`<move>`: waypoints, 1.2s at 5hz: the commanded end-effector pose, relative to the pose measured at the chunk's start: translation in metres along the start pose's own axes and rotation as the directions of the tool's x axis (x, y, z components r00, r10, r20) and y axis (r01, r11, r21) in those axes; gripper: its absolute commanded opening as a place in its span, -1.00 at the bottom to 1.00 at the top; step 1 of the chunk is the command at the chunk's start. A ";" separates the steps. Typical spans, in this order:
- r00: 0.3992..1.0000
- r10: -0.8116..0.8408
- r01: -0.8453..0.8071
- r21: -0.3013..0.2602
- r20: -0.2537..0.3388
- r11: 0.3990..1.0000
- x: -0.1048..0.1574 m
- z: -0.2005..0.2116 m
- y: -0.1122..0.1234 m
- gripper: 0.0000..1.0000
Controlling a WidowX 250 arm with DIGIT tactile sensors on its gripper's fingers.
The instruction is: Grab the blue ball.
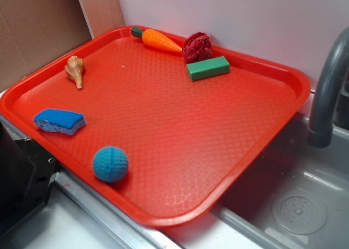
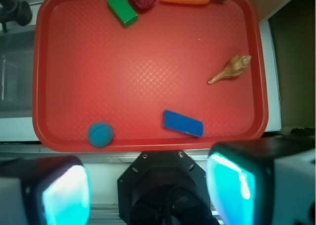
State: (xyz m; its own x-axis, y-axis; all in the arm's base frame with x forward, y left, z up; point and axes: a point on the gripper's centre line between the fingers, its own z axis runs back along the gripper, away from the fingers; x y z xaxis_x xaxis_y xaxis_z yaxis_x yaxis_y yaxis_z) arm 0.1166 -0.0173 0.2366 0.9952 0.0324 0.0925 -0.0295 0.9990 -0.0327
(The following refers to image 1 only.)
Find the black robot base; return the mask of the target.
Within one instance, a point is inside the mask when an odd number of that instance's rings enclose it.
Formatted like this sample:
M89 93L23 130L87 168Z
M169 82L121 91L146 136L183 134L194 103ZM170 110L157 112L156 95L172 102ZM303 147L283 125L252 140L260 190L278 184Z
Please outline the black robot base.
M1 237L47 205L57 166L35 140L14 140L1 125Z

